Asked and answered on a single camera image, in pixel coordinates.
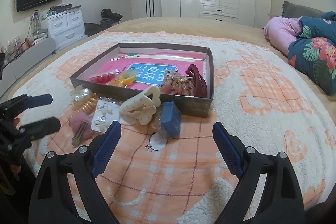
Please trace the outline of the person's left hand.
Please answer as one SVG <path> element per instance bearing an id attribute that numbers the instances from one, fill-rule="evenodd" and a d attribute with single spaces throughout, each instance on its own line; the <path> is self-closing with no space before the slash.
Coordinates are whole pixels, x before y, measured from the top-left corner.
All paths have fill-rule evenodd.
<path id="1" fill-rule="evenodd" d="M 17 125 L 19 124 L 19 122 L 20 122 L 19 118 L 15 118 L 15 119 L 12 120 L 12 124 L 13 124 L 14 127 L 17 127 Z"/>

